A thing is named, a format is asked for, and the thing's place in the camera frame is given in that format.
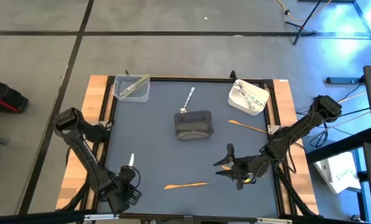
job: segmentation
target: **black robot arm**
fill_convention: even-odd
[[[288,192],[294,197],[298,207],[303,210],[301,208],[304,205],[303,202],[292,188],[292,185],[287,181],[278,165],[286,157],[290,145],[307,135],[316,126],[324,122],[335,121],[342,113],[341,108],[342,106],[329,96],[315,97],[313,104],[310,106],[309,113],[292,126],[277,130],[272,140],[260,149],[260,155],[236,158],[234,156],[233,145],[228,144],[226,157],[216,162],[214,166],[231,164],[232,168],[230,170],[216,172],[216,174],[236,180],[237,189],[241,190],[244,184],[254,184],[256,178],[263,176],[269,166],[272,165],[274,172],[278,174]]]
[[[72,148],[88,172],[91,189],[102,202],[108,201],[114,214],[120,214],[135,205],[141,196],[130,182],[136,176],[134,168],[123,166],[118,175],[102,167],[86,143],[105,142],[110,130],[101,124],[87,123],[82,112],[70,108],[57,115],[54,120],[55,133]]]

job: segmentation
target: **concrete floor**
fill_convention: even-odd
[[[0,30],[78,30],[88,1],[14,2],[0,0]],[[314,7],[312,2],[283,2],[297,18],[306,17]],[[371,30],[371,1],[358,3]],[[294,32],[294,27],[284,24],[287,20],[275,0],[101,0],[95,1],[86,30]],[[308,27],[319,32],[366,32],[349,3],[330,4]],[[23,114],[0,113],[0,136],[11,140],[10,145],[0,146],[0,215],[17,211],[74,41],[71,36],[0,36],[0,81],[30,99]],[[318,94],[341,99],[355,86],[330,86],[324,79],[359,77],[362,67],[371,65],[369,39],[302,38],[297,46],[292,41],[288,37],[84,37],[61,110],[81,108],[90,75],[116,75],[125,69],[195,77],[228,77],[236,70],[240,78],[288,79],[298,109]],[[366,96],[360,96],[345,102],[343,110],[367,106]],[[370,116],[361,119],[364,126],[348,123],[339,128],[357,133],[371,126]],[[330,131],[332,141],[344,137]],[[52,137],[30,212],[54,210],[66,148],[60,138]],[[333,195],[314,168],[311,174],[321,215],[347,220],[359,212],[355,193]]]

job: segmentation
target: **wooden table frame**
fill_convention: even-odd
[[[115,77],[106,75],[92,75],[88,84],[85,99],[83,101],[82,113],[85,120],[89,123],[111,121],[115,113],[116,98],[113,96]],[[178,81],[178,82],[234,82],[235,72],[230,78],[194,78],[194,77],[151,77],[151,81]],[[293,105],[291,90],[287,80],[245,80],[248,82],[259,83],[270,93],[270,99],[265,108],[265,117],[267,125],[291,126],[297,121],[296,112]],[[107,144],[90,144],[97,159],[105,164]],[[308,164],[303,148],[292,145],[291,152],[294,159],[297,174],[284,172],[292,182],[293,187],[299,194],[303,202],[318,214],[318,208],[314,191],[309,175]],[[79,191],[80,187],[87,178],[87,172],[73,152],[70,152],[67,168],[63,177],[60,195],[57,201],[57,208],[62,208]],[[288,197],[285,187],[275,175],[277,210],[279,217],[282,215],[301,215],[295,204]],[[89,190],[86,198],[78,205],[80,209],[96,208],[97,200],[94,193]],[[137,214],[122,215],[122,217],[143,218]]]

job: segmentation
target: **orange stick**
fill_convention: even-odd
[[[253,129],[255,131],[260,131],[260,132],[263,132],[263,133],[267,133],[267,131],[264,131],[264,130],[261,130],[261,129],[258,129],[258,128],[254,128],[252,126],[248,126],[248,125],[245,125],[245,124],[241,124],[238,121],[230,120],[228,122],[233,123],[233,124],[237,124],[237,125],[240,125],[240,126],[244,126],[244,127],[247,127],[247,128],[251,128],[251,129]]]
[[[201,183],[182,184],[182,185],[170,184],[170,185],[165,186],[165,189],[174,189],[174,188],[179,188],[179,187],[201,186],[201,185],[207,185],[207,184],[209,184],[209,183],[208,182],[201,182]]]

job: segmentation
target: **white box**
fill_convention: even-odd
[[[243,97],[242,93],[239,92],[239,90],[234,86],[233,88],[231,88],[230,94],[228,94],[228,103],[231,106],[253,116],[256,116],[258,113],[262,112],[266,106],[269,97],[268,91],[259,88],[255,85],[252,85],[250,83],[247,83],[243,80],[236,80],[235,83],[241,84],[243,90],[246,93],[249,93],[250,95],[254,96],[259,102],[262,102],[262,105],[259,106],[258,104],[255,104],[254,107],[256,108],[256,111],[249,109],[249,105],[245,98]]]
[[[348,187],[361,189],[351,152],[344,152],[315,162],[314,166],[334,194],[338,194]]]

